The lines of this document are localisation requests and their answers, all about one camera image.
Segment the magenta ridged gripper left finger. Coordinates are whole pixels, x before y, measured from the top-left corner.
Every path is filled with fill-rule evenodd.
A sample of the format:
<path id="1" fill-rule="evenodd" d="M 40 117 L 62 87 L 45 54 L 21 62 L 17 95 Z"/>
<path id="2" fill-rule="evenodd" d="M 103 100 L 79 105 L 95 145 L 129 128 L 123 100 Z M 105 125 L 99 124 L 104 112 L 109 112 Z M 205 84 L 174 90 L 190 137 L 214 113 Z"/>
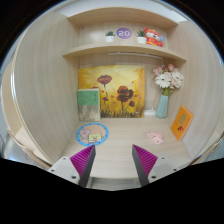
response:
<path id="1" fill-rule="evenodd" d="M 72 157 L 60 158 L 49 172 L 81 187 L 86 187 L 95 155 L 95 146 L 91 145 Z"/>

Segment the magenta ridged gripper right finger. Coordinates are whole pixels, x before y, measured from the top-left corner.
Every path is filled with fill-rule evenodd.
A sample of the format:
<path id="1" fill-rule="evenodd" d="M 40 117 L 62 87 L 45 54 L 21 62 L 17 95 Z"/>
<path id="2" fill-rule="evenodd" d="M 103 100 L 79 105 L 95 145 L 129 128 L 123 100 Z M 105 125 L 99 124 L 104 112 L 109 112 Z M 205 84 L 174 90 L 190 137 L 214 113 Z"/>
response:
<path id="1" fill-rule="evenodd" d="M 166 157 L 157 157 L 137 145 L 132 145 L 132 157 L 141 186 L 145 186 L 178 171 L 178 168 Z"/>

